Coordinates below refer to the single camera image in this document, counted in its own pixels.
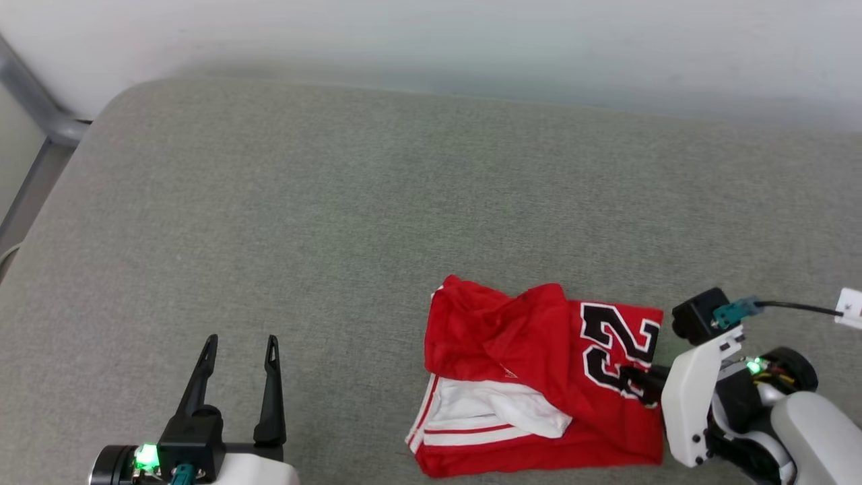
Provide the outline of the grey metal frame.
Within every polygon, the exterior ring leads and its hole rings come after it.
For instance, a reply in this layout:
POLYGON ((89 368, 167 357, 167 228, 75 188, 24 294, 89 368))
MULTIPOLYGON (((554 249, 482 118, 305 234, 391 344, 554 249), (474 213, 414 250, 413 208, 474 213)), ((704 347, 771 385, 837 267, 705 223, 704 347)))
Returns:
POLYGON ((56 105, 9 43, 0 36, 0 85, 45 135, 24 180, 0 223, 0 283, 47 197, 83 140, 89 121, 74 119, 56 105))

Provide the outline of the red and white jersey garment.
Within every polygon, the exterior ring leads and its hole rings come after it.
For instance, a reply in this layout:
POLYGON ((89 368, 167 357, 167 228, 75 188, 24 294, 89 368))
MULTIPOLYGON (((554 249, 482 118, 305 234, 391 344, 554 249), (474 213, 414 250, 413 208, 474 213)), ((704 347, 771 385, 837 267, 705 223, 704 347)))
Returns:
POLYGON ((429 307, 429 383, 405 442, 434 478, 659 465, 659 406, 622 371, 650 369, 663 319, 570 300, 558 284, 510 297, 449 276, 429 307))

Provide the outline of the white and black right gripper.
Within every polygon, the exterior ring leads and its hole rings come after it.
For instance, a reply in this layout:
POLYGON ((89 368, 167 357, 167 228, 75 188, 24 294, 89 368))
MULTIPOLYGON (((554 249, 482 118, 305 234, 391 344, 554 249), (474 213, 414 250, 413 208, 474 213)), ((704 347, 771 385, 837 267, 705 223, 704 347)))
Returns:
POLYGON ((621 396, 661 410, 672 457, 696 467, 707 457, 708 413, 723 361, 741 350, 742 325, 677 356, 670 366, 620 366, 621 396))

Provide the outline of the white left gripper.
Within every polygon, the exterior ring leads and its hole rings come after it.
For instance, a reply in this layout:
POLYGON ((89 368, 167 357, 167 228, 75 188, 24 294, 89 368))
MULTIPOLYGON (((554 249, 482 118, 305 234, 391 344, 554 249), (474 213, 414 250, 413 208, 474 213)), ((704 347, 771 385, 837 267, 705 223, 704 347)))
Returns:
MULTIPOLYGON (((179 416, 192 416, 205 405, 207 381, 213 374, 217 355, 218 335, 209 335, 176 409, 179 416)), ((202 481, 202 485, 300 485, 298 470, 284 461, 286 421, 276 335, 267 339, 264 369, 267 380, 261 417, 255 426, 255 444, 228 443, 215 481, 202 481)))

